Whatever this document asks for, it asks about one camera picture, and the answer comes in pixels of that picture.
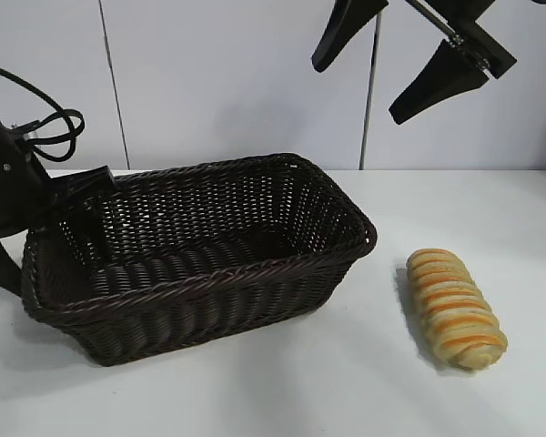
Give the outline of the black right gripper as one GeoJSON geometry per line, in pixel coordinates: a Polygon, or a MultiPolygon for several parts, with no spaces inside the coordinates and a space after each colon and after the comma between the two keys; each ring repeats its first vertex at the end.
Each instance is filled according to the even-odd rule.
{"type": "MultiPolygon", "coordinates": [[[[516,58],[477,23],[493,1],[407,0],[407,3],[450,43],[440,42],[427,65],[389,107],[396,124],[405,123],[443,100],[482,87],[489,78],[480,68],[500,78],[516,64],[516,58]]],[[[324,72],[351,38],[388,4],[387,0],[336,0],[312,55],[314,70],[324,72]]]]}

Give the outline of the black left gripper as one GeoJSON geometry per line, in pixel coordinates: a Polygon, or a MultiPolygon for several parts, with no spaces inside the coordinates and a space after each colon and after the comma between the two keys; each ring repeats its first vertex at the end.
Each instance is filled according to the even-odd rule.
{"type": "MultiPolygon", "coordinates": [[[[63,117],[82,115],[65,109],[43,120],[8,128],[0,122],[0,239],[11,237],[48,214],[74,205],[76,239],[88,263],[112,260],[104,226],[103,199],[91,197],[116,191],[116,182],[103,166],[65,177],[50,178],[26,135],[63,117]]],[[[0,287],[21,291],[21,269],[0,241],[0,287]]]]}

